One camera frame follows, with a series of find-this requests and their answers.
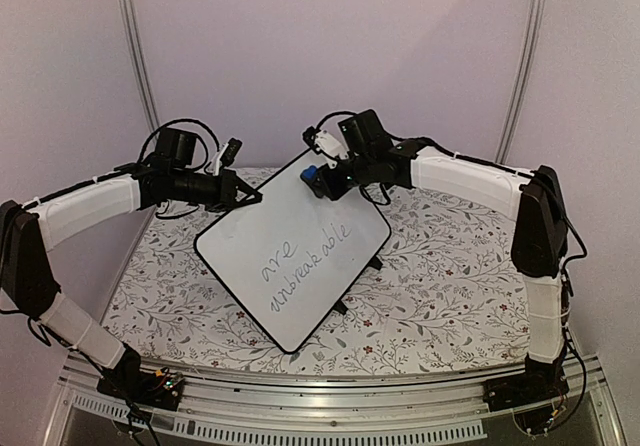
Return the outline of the aluminium front rail frame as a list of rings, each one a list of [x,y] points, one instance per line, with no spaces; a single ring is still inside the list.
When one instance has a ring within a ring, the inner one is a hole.
[[[599,360],[568,359],[568,397],[559,426],[532,436],[519,429],[542,403],[491,411],[489,379],[513,366],[403,376],[329,377],[187,367],[176,411],[129,420],[125,404],[97,391],[98,377],[70,356],[55,387],[47,445],[624,445]]]

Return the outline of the black whiteboard stand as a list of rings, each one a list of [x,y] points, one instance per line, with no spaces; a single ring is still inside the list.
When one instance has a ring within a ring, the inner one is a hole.
[[[382,269],[382,266],[383,266],[383,263],[378,256],[373,256],[369,260],[369,262],[366,264],[366,268],[372,268],[372,269],[375,269],[376,271],[380,271]],[[348,311],[348,307],[346,306],[343,300],[338,300],[334,303],[332,310],[338,313],[339,315],[344,316]]]

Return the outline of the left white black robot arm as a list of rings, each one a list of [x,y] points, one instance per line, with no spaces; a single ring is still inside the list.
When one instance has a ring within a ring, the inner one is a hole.
[[[99,224],[166,201],[231,211],[261,199],[230,169],[208,175],[127,164],[26,205],[9,200],[1,207],[1,288],[19,313],[111,370],[111,385],[126,399],[141,399],[149,389],[146,374],[123,361],[124,342],[62,292],[51,251]]]

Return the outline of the blue whiteboard eraser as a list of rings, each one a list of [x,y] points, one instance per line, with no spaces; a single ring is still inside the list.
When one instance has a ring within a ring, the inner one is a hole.
[[[310,165],[300,173],[300,178],[306,183],[313,183],[316,180],[318,168]]]

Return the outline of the right aluminium corner post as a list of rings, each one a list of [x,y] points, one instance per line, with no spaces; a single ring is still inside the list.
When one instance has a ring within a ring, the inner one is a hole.
[[[545,2],[546,0],[529,0],[518,67],[495,155],[495,161],[500,164],[506,163],[516,134],[531,70],[534,64],[536,47],[544,16]]]

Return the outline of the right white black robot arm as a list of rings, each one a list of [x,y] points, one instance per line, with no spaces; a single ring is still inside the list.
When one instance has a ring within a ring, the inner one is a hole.
[[[530,323],[528,372],[518,378],[517,393],[537,402],[554,388],[568,349],[563,333],[572,294],[567,266],[574,259],[568,238],[577,231],[552,168],[514,169],[448,151],[425,137],[344,147],[324,134],[312,150],[325,162],[306,168],[300,178],[319,198],[337,201],[372,184],[426,189],[478,203],[514,221],[510,255],[525,284]]]

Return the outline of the white whiteboard black frame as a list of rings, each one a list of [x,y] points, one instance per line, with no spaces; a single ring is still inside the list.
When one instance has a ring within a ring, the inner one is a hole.
[[[297,352],[391,236],[356,190],[333,202],[302,181],[320,164],[305,151],[259,187],[260,203],[227,212],[194,249],[243,311],[284,353]]]

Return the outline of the left aluminium corner post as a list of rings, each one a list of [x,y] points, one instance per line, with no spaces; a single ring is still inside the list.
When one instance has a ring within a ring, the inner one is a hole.
[[[134,0],[118,0],[118,3],[124,27],[125,40],[133,68],[134,79],[143,108],[147,128],[149,130],[149,135],[143,143],[143,148],[139,154],[139,158],[143,159],[151,142],[156,136],[156,131],[160,128],[162,123],[159,118],[148,74],[135,2]]]

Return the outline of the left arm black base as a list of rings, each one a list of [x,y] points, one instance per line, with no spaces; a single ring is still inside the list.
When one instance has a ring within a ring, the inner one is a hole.
[[[141,356],[130,346],[112,369],[103,368],[97,391],[101,394],[167,411],[177,411],[184,391],[184,376],[162,367],[141,369]]]

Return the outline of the aluminium corner post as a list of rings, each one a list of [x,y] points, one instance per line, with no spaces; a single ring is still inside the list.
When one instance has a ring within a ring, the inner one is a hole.
[[[534,64],[536,47],[544,16],[545,2],[546,0],[529,0],[518,67],[495,155],[495,161],[500,164],[506,163],[516,134],[531,70]]]
[[[148,74],[135,2],[134,0],[118,0],[118,3],[124,27],[125,40],[133,68],[134,79],[143,108],[147,128],[149,130],[149,135],[143,143],[143,148],[139,154],[139,158],[143,159],[151,142],[156,136],[156,131],[160,128],[162,123],[159,118]]]

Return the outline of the floral patterned table mat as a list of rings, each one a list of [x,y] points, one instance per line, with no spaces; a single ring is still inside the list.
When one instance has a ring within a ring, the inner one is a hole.
[[[563,346],[559,284],[525,282],[509,258],[513,223],[448,194],[399,190],[391,236],[301,349],[286,354],[200,261],[213,221],[171,207],[153,220],[107,308],[104,327],[151,359],[256,373],[386,376],[552,362]]]

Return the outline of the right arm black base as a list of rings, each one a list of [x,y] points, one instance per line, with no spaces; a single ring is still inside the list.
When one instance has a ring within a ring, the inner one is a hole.
[[[514,416],[516,426],[532,436],[550,431],[568,392],[561,361],[547,364],[529,357],[525,360],[523,373],[489,379],[483,383],[483,401],[491,412],[544,402],[539,408],[528,409]]]

